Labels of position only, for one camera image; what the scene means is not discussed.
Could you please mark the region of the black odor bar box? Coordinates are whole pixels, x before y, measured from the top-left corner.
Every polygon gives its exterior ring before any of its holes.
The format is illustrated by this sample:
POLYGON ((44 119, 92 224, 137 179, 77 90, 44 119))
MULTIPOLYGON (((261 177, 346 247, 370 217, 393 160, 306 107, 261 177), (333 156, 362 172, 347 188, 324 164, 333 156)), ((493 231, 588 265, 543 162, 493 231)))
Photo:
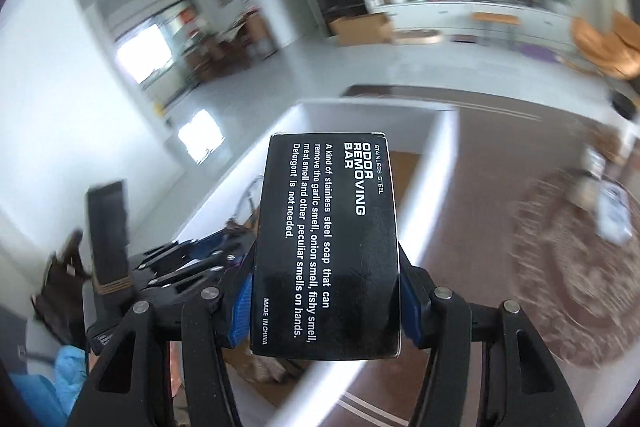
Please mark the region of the black odor bar box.
POLYGON ((399 355, 399 246, 384 134, 271 137, 250 349, 303 361, 399 355))

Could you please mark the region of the white storage box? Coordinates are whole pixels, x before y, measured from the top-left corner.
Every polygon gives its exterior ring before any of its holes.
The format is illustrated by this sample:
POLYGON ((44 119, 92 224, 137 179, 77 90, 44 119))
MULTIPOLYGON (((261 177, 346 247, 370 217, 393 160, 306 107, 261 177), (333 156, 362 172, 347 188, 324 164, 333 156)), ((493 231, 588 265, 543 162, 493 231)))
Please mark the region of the white storage box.
POLYGON ((218 230, 262 184, 253 345, 311 365, 273 425, 320 425, 367 361, 399 355, 399 260, 418 263, 431 242, 458 138, 458 112, 440 103, 299 103, 183 225, 182 239, 218 230))

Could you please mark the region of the clear plastic container box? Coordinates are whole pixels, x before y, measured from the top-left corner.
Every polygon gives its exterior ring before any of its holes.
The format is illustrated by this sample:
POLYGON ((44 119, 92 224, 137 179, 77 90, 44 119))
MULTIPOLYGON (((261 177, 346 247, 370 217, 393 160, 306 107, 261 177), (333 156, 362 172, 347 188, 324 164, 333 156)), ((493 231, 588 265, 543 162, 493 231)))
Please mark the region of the clear plastic container box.
POLYGON ((610 181, 602 181, 596 207, 597 234, 607 242, 623 246, 634 236, 626 190, 610 181))

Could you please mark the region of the cardboard box on floor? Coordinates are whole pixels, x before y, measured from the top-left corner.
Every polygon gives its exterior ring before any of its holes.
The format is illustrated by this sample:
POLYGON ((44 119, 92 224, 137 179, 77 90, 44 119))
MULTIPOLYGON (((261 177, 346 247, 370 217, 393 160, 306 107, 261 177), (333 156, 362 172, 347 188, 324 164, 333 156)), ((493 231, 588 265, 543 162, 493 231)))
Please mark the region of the cardboard box on floor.
POLYGON ((393 22, 385 13, 343 16, 331 22, 330 29, 341 46, 391 43, 394 38, 393 22))

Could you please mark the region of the purple floor mat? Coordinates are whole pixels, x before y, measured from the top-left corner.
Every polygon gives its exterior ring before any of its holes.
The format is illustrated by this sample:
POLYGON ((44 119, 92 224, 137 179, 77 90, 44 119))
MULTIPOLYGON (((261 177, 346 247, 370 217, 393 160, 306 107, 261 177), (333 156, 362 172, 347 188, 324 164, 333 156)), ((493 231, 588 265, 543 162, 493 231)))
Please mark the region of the purple floor mat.
POLYGON ((559 55, 556 54, 553 50, 545 48, 544 46, 537 46, 536 44, 521 43, 518 45, 518 52, 520 52, 525 57, 539 62, 561 62, 561 57, 559 57, 559 55))

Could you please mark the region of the orange lounge chair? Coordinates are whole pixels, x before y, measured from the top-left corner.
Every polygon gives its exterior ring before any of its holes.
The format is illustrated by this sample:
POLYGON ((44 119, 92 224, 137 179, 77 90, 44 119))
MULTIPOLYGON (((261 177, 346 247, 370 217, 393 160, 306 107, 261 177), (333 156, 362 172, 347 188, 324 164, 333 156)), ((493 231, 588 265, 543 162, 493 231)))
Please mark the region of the orange lounge chair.
POLYGON ((640 28, 627 15, 614 11, 612 28, 606 34, 576 17, 570 34, 578 51, 602 74, 626 81, 639 76, 640 28))

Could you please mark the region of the white tv cabinet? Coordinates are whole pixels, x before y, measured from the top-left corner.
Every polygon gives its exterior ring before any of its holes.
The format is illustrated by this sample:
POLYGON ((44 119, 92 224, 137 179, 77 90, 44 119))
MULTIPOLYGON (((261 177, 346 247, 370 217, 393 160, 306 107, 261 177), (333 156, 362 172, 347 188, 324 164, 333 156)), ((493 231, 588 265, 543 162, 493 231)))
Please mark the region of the white tv cabinet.
POLYGON ((374 6, 398 30, 435 29, 447 36, 474 36, 480 43, 501 40, 574 51, 572 19, 525 5, 474 1, 420 1, 374 6))

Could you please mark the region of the small wooden side table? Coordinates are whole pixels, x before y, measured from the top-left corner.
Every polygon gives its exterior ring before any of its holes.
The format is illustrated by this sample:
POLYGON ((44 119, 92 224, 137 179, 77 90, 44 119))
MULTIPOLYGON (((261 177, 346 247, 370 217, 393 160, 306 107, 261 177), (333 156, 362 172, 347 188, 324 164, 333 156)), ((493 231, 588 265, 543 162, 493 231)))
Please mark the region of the small wooden side table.
POLYGON ((490 40, 491 27, 498 25, 506 28, 506 43, 510 50, 515 49, 515 29, 521 26, 521 20, 510 14, 501 14, 493 12, 473 12, 472 20, 479 23, 482 28, 483 39, 486 43, 490 40))

